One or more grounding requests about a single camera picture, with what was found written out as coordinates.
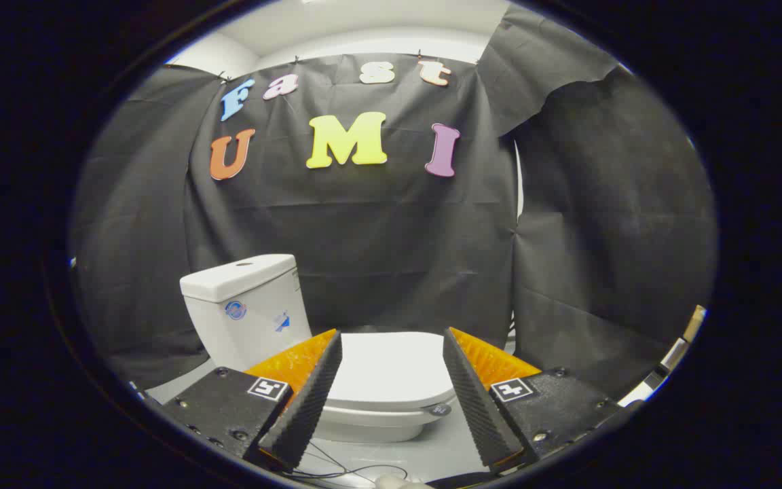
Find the black cloth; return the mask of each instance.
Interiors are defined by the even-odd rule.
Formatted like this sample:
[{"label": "black cloth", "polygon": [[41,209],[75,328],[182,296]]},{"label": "black cloth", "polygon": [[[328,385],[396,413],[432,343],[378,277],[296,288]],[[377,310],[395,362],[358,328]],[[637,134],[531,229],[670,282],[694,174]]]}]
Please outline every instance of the black cloth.
[{"label": "black cloth", "polygon": [[141,386],[208,358],[179,285],[191,272],[183,181],[198,125],[220,89],[198,69],[159,69],[100,133],[75,193],[69,240],[84,321],[100,356]]},{"label": "black cloth", "polygon": [[[435,61],[435,58],[423,58]],[[394,65],[388,84],[363,84],[360,66]],[[220,122],[217,97],[199,130],[186,185],[186,235],[193,270],[263,253],[291,253],[313,334],[431,331],[454,326],[496,346],[511,316],[515,153],[497,139],[487,95],[467,62],[440,59],[448,86],[422,80],[417,56],[326,56],[251,77],[242,109]],[[298,75],[298,88],[261,99],[271,81]],[[385,164],[351,161],[308,169],[310,120],[336,115],[348,129],[357,115],[383,112]],[[434,123],[460,131],[453,177],[425,171]],[[243,169],[217,181],[210,143],[257,131]],[[229,144],[232,163],[236,142]]]},{"label": "black cloth", "polygon": [[602,80],[617,64],[573,31],[509,4],[478,63],[497,136],[538,114],[553,90]]},{"label": "black cloth", "polygon": [[513,136],[524,186],[516,354],[622,397],[710,296],[705,169],[673,114],[621,67],[556,90]]},{"label": "black cloth", "polygon": [[[516,354],[539,368],[617,397],[645,378],[707,303],[716,261],[685,132],[611,56],[514,5],[478,65],[423,59],[451,69],[448,86],[422,80],[417,56],[377,53],[226,84],[164,68],[128,99],[87,161],[71,233],[88,326],[119,374],[157,386],[208,358],[182,276],[291,253],[313,334],[454,326],[502,346],[514,310]],[[361,83],[372,61],[391,62],[394,80]],[[291,73],[294,92],[261,98]],[[221,97],[249,78],[221,121]],[[313,117],[348,129],[367,111],[386,114],[385,164],[308,169]],[[435,123],[460,131],[453,177],[424,169]],[[212,179],[211,142],[247,129],[240,173]]]}]

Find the black wire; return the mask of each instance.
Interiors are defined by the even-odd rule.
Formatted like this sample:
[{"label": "black wire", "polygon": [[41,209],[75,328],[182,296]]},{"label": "black wire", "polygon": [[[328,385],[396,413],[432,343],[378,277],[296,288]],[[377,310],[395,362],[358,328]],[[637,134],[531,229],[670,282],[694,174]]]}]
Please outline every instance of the black wire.
[{"label": "black wire", "polygon": [[395,469],[400,469],[401,471],[403,471],[403,479],[409,477],[409,472],[403,467],[398,467],[398,465],[388,465],[388,464],[364,465],[363,467],[358,467],[353,470],[342,471],[342,473],[315,474],[315,473],[304,473],[304,471],[294,470],[296,471],[296,473],[302,473],[304,475],[290,475],[289,477],[297,477],[297,479],[333,479],[333,477],[341,477],[346,474],[357,473],[357,471],[369,469],[371,467],[394,467]]},{"label": "black wire", "polygon": [[336,459],[336,458],[334,458],[334,457],[331,457],[331,456],[329,455],[329,453],[328,453],[328,452],[325,452],[323,449],[320,449],[320,448],[319,448],[319,446],[317,446],[317,445],[316,445],[315,443],[313,443],[312,441],[310,442],[310,445],[313,445],[313,446],[314,446],[314,447],[315,447],[315,448],[316,448],[316,449],[317,449],[319,452],[322,452],[322,453],[325,455],[325,457],[328,457],[328,458],[330,458],[331,460],[334,460],[334,463],[335,463],[336,465],[339,465],[339,467],[341,467],[341,468],[342,468],[342,470],[344,470],[344,471],[347,471],[347,470],[348,470],[348,469],[346,468],[346,466],[345,466],[345,465],[343,465],[343,464],[339,463],[339,462],[337,461],[337,459]]}]

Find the toilet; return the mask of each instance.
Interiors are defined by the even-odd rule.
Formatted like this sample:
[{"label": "toilet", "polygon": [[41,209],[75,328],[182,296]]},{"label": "toilet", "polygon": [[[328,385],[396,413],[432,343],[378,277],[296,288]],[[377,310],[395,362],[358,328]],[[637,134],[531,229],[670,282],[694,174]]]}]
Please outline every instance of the toilet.
[{"label": "toilet", "polygon": [[314,437],[354,443],[406,441],[456,409],[441,335],[344,333],[341,339],[342,362]]},{"label": "toilet", "polygon": [[[246,371],[312,338],[295,257],[261,255],[180,279],[186,309],[217,366]],[[342,362],[314,437],[352,443],[413,439],[456,409],[443,337],[343,333]]]}]

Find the cable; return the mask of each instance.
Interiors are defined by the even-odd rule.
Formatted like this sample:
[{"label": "cable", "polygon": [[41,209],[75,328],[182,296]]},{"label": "cable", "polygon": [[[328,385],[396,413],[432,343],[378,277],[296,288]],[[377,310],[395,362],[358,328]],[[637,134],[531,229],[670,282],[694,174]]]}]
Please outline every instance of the cable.
[{"label": "cable", "polygon": [[404,469],[403,467],[398,467],[398,465],[388,465],[388,464],[375,464],[375,465],[364,465],[363,467],[358,467],[353,470],[347,470],[342,471],[341,473],[305,473],[305,471],[298,471],[294,470],[295,473],[303,474],[303,475],[290,475],[289,477],[297,477],[297,479],[333,479],[333,477],[341,477],[346,474],[350,473],[357,473],[357,471],[362,471],[364,469],[369,469],[371,467],[394,467],[395,469],[400,469],[403,471],[403,479],[406,479],[409,477],[409,472]]},{"label": "cable", "polygon": [[[341,468],[342,468],[342,470],[344,470],[344,471],[347,471],[347,470],[348,470],[348,468],[346,468],[346,466],[345,466],[345,465],[343,465],[343,464],[339,463],[339,461],[338,461],[336,458],[334,458],[334,457],[331,457],[330,453],[328,453],[328,452],[325,452],[325,451],[324,451],[322,448],[320,448],[320,446],[316,445],[316,444],[315,444],[315,443],[313,443],[312,441],[310,442],[310,445],[313,445],[313,446],[314,446],[314,447],[315,447],[315,448],[316,448],[316,449],[317,449],[319,452],[322,452],[322,453],[323,453],[323,454],[324,454],[326,457],[330,458],[331,460],[334,460],[334,463],[335,463],[336,465],[339,465],[339,467],[341,467]],[[373,482],[372,480],[370,480],[370,479],[367,479],[367,477],[364,477],[364,476],[360,475],[359,473],[355,473],[354,475],[356,475],[356,476],[360,477],[361,479],[364,479],[364,480],[366,480],[366,481],[367,481],[367,482],[369,482],[370,484],[374,484],[374,483],[375,483],[375,482]]]},{"label": "cable", "polygon": [[328,457],[331,460],[334,460],[334,463],[336,465],[339,465],[339,467],[341,467],[342,470],[344,470],[344,471],[348,470],[345,465],[339,463],[336,458],[331,457],[328,452],[325,452],[323,449],[320,449],[319,446],[316,445],[315,443],[313,443],[312,441],[310,442],[310,445],[313,445],[319,452],[322,452],[322,454],[324,454],[325,457]]}]

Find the letter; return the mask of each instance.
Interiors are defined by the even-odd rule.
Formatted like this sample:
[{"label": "letter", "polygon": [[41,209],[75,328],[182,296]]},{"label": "letter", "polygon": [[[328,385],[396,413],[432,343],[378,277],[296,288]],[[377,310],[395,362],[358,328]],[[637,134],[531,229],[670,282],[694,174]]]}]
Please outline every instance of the letter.
[{"label": "letter", "polygon": [[354,164],[383,164],[388,155],[382,152],[382,139],[379,133],[385,114],[364,112],[354,120],[352,127],[345,130],[336,115],[319,115],[310,120],[316,128],[313,137],[313,156],[307,160],[307,168],[325,168],[331,165],[328,147],[334,153],[339,164],[345,164],[357,143],[358,151],[352,157]]},{"label": "letter", "polygon": [[225,148],[231,141],[230,136],[220,137],[210,144],[210,176],[214,180],[226,180],[240,173],[246,164],[246,152],[249,150],[249,139],[255,133],[255,129],[241,130],[237,133],[237,154],[234,163],[225,165]]},{"label": "letter", "polygon": [[460,137],[460,131],[444,124],[434,124],[431,129],[436,133],[434,155],[430,162],[424,165],[424,169],[438,177],[453,177],[451,157],[454,152],[454,141]]},{"label": "letter", "polygon": [[278,95],[288,95],[297,88],[297,75],[294,73],[285,75],[285,77],[276,78],[276,80],[270,82],[270,88],[267,92],[264,92],[264,96],[261,98],[270,100],[276,98]]},{"label": "letter", "polygon": [[254,84],[255,80],[249,78],[249,80],[244,81],[241,86],[231,90],[231,92],[228,92],[223,96],[223,107],[225,107],[225,111],[223,112],[223,118],[221,118],[221,120],[226,120],[243,108],[241,102],[246,100],[246,97],[249,96],[248,88],[254,86]]},{"label": "letter", "polygon": [[386,84],[394,79],[394,65],[388,61],[367,62],[360,68],[360,81],[364,84]]},{"label": "letter", "polygon": [[440,78],[440,74],[451,75],[451,69],[446,68],[438,61],[419,61],[418,64],[422,66],[422,80],[435,86],[447,86],[448,80]]}]

